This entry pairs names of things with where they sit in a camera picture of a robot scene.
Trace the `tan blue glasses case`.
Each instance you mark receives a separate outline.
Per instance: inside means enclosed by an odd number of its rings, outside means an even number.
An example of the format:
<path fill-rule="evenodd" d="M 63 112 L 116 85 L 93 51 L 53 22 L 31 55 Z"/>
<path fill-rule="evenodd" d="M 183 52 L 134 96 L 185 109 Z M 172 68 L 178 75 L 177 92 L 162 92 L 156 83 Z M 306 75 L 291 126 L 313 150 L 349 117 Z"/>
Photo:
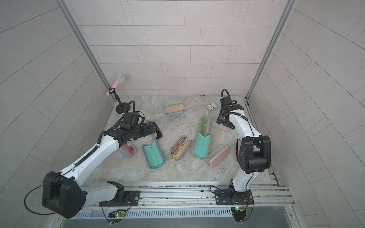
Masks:
<path fill-rule="evenodd" d="M 170 106 L 165 107 L 163 111 L 166 116 L 176 116 L 185 113 L 183 104 L 172 104 Z"/>

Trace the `purple fabric glasses case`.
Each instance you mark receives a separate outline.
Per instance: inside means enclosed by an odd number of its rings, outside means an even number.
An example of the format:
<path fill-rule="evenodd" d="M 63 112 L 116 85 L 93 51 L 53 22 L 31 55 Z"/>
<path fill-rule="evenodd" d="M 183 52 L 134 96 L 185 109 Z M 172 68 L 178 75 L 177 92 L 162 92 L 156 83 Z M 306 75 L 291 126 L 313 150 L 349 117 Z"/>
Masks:
<path fill-rule="evenodd" d="M 152 125 L 153 125 L 153 123 L 152 123 L 152 122 L 153 122 L 153 121 L 150 121 L 150 122 L 148 122 L 148 124 L 152 124 Z M 153 125 L 153 126 L 154 126 L 154 125 Z M 153 139 L 155 139 L 155 138 L 154 138 L 154 134 L 155 134 L 155 133 L 156 133 L 156 132 L 154 132 L 153 134 L 151 134 L 151 136 L 152 136 L 152 138 L 153 138 Z"/>

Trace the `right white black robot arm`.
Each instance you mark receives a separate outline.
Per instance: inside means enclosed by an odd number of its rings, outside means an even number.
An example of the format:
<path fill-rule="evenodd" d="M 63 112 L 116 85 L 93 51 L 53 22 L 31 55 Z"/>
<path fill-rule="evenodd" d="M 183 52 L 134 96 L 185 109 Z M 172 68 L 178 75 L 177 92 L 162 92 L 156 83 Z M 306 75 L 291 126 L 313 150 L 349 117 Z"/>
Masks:
<path fill-rule="evenodd" d="M 240 169 L 231 180 L 229 189 L 233 196 L 242 195 L 259 174 L 270 168 L 271 139 L 252 126 L 244 113 L 244 107 L 231 99 L 227 89 L 221 91 L 220 105 L 216 122 L 237 130 L 240 136 L 236 141 L 236 159 Z"/>

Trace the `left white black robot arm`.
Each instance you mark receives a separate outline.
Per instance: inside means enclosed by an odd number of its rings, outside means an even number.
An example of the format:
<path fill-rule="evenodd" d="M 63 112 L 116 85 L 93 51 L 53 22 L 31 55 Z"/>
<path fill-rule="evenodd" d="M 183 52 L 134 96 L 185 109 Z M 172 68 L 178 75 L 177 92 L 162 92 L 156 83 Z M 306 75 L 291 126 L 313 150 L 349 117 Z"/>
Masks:
<path fill-rule="evenodd" d="M 143 112 L 124 110 L 121 118 L 102 131 L 96 144 L 60 172 L 49 172 L 43 179 L 43 207 L 50 214 L 67 219 L 77 215 L 85 206 L 98 203 L 101 207 L 132 205 L 124 194 L 124 186 L 115 181 L 96 186 L 85 185 L 89 175 L 113 152 L 129 141 L 152 135 L 157 126 L 146 122 Z"/>

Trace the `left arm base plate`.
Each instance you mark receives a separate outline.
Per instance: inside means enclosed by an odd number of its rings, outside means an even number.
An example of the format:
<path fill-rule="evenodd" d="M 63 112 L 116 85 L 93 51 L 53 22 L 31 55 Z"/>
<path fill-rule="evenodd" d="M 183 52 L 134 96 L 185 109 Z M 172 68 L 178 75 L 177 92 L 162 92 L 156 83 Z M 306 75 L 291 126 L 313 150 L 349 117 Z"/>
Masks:
<path fill-rule="evenodd" d="M 102 201 L 100 207 L 129 207 L 137 206 L 140 198 L 140 191 L 118 192 L 116 196 L 109 201 Z"/>

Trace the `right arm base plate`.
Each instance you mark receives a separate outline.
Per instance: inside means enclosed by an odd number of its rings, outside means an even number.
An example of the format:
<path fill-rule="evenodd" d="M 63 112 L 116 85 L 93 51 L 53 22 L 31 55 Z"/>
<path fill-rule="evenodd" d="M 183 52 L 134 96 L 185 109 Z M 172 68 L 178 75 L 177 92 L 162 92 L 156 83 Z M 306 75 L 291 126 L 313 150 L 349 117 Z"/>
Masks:
<path fill-rule="evenodd" d="M 236 192 L 234 190 L 214 190 L 217 205 L 253 205 L 254 199 L 251 190 Z"/>

